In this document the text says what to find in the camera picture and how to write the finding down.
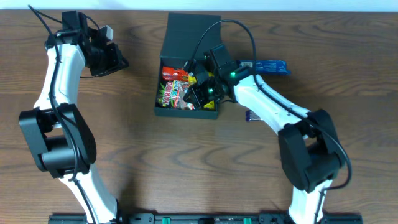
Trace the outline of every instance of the white wall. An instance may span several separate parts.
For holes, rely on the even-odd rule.
[[[0,9],[398,12],[398,0],[0,0]]]

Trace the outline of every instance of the blue candy bar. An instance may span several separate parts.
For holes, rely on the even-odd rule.
[[[253,67],[252,60],[237,60],[238,65]],[[256,72],[258,74],[288,75],[290,71],[286,69],[286,62],[283,60],[257,60]]]

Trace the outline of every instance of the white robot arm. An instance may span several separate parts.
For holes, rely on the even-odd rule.
[[[60,44],[58,45],[61,63],[57,73],[57,81],[55,82],[55,106],[61,103],[77,105],[77,94],[80,81],[80,74],[86,66],[86,59],[79,45]],[[49,91],[51,79],[55,69],[57,55],[55,47],[47,50],[49,57],[49,65],[44,80],[44,86],[39,99],[36,101],[34,108],[46,110],[51,108]]]
[[[62,13],[63,29],[50,35],[45,43],[49,65],[43,90],[34,109],[23,111],[19,122],[38,168],[49,171],[69,187],[85,210],[88,223],[109,223],[118,218],[118,202],[106,189],[94,165],[95,140],[77,109],[78,86],[84,67],[90,68],[92,76],[100,77],[127,67],[128,62],[115,43],[107,44],[113,38],[112,29],[109,26],[92,29],[87,26],[86,18],[77,11]],[[53,99],[49,98],[51,89]],[[65,130],[61,122],[55,120],[51,103],[66,117],[64,123],[72,136],[45,136],[53,128]],[[71,149],[72,138],[78,155]],[[76,169],[75,158],[78,172],[71,181]]]
[[[257,78],[257,82],[261,85],[261,88],[272,94],[274,98],[288,105],[300,115],[307,117],[307,113],[310,112],[308,109],[299,107],[284,98],[267,85],[260,75],[256,75],[255,77],[254,75],[250,75],[240,80],[239,84],[234,87],[236,101],[255,112],[276,134],[278,134],[286,124],[296,124],[301,121],[301,119],[290,114],[287,110],[275,103],[274,100],[259,91],[259,87],[254,81],[255,78]],[[332,180],[323,181],[310,193],[305,190],[299,190],[293,186],[293,199],[289,207],[289,215],[296,224],[313,223],[319,199],[321,198],[321,200],[324,200],[324,197],[320,197],[320,191],[325,187],[329,187],[331,183]],[[317,215],[318,222],[323,217],[322,205],[323,202]]]

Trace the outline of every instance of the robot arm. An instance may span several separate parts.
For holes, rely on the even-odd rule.
[[[91,75],[101,77],[116,72],[129,64],[121,55],[118,46],[107,44],[113,38],[109,26],[94,30],[87,26],[86,16],[77,11],[62,13],[63,29],[55,34],[55,43],[49,36],[45,43],[49,65],[44,87],[34,109],[23,111],[19,123],[41,171],[49,171],[53,178],[59,178],[70,188],[87,214],[88,223],[109,223],[118,219],[117,200],[109,193],[94,165],[96,146],[94,136],[77,109],[78,86],[84,67],[90,68]],[[60,64],[54,74],[56,50]],[[75,154],[71,140],[64,136],[47,137],[53,128],[61,127],[50,104],[49,91],[53,75],[54,105],[70,130],[79,156],[78,173],[72,177]]]
[[[293,116],[288,111],[279,106],[275,101],[259,91],[254,79],[261,85],[268,93],[278,99],[283,104],[288,105],[300,115],[307,117],[308,109],[299,107],[278,92],[273,90],[260,75],[250,75],[239,81],[239,84],[234,87],[234,94],[236,101],[255,112],[268,126],[275,131],[276,134],[283,130],[286,124],[297,124],[301,119]],[[289,207],[289,215],[296,224],[313,223],[315,214],[317,212],[317,205],[319,199],[322,200],[321,208],[323,205],[324,197],[320,197],[320,191],[323,188],[329,187],[332,180],[324,180],[322,183],[315,187],[315,190],[308,193],[306,190],[300,190],[293,187],[292,204]],[[323,218],[322,209],[319,209],[317,221]]]
[[[282,168],[294,186],[289,208],[291,219],[297,224],[313,223],[315,219],[320,221],[325,193],[321,197],[321,191],[331,185],[345,161],[336,144],[286,108],[315,122],[337,139],[328,113],[324,110],[312,113],[293,104],[267,85],[260,75],[253,75],[251,68],[239,68],[223,44],[206,52],[205,58],[204,64],[214,77],[190,86],[183,99],[193,103],[195,108],[201,108],[211,100],[219,101],[228,95],[255,112],[278,135]],[[317,141],[306,146],[307,138]]]
[[[81,51],[79,45],[60,44],[58,45],[61,63],[57,73],[57,81],[55,82],[55,106],[61,103],[77,105],[77,94],[80,81],[80,74],[85,65],[86,58]],[[55,69],[55,47],[47,50],[49,57],[49,66],[45,76],[44,86],[39,99],[36,101],[34,108],[46,110],[51,108],[49,100],[49,91],[53,71]]]

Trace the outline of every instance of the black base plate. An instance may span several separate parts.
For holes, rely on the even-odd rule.
[[[85,215],[52,215],[49,224],[86,224]],[[259,215],[154,215],[137,213],[129,224],[294,224],[286,213]],[[361,215],[324,214],[319,224],[363,224]]]

